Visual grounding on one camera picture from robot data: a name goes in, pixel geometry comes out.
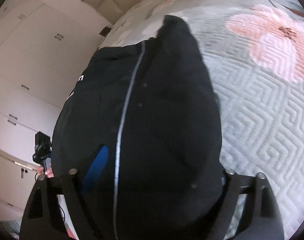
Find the left hand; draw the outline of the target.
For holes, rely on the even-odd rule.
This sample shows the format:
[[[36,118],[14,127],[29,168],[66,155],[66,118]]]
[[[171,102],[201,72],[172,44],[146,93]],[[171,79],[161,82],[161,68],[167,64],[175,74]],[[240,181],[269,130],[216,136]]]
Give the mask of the left hand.
[[[53,178],[54,177],[54,173],[53,173],[53,170],[52,170],[51,167],[47,170],[45,170],[44,167],[42,167],[42,166],[38,167],[37,175],[40,176],[42,174],[46,175],[48,178]]]

